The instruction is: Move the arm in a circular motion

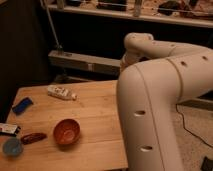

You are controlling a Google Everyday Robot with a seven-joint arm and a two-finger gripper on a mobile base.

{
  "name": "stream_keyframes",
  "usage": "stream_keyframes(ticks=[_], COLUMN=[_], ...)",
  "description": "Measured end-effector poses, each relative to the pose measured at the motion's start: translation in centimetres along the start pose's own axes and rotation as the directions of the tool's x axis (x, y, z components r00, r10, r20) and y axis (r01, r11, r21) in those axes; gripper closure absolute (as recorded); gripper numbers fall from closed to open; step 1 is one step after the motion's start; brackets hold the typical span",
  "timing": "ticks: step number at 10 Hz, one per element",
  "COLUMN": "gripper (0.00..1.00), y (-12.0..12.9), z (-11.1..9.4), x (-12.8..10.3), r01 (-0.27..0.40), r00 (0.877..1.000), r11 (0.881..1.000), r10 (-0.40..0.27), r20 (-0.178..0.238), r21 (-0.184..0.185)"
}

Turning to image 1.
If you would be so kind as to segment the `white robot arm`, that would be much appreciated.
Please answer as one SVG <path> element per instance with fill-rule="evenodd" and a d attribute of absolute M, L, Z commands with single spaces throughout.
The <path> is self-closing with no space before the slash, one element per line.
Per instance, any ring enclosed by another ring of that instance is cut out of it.
<path fill-rule="evenodd" d="M 129 171 L 185 171 L 171 108 L 213 90 L 213 49 L 149 33 L 124 45 L 116 97 Z"/>

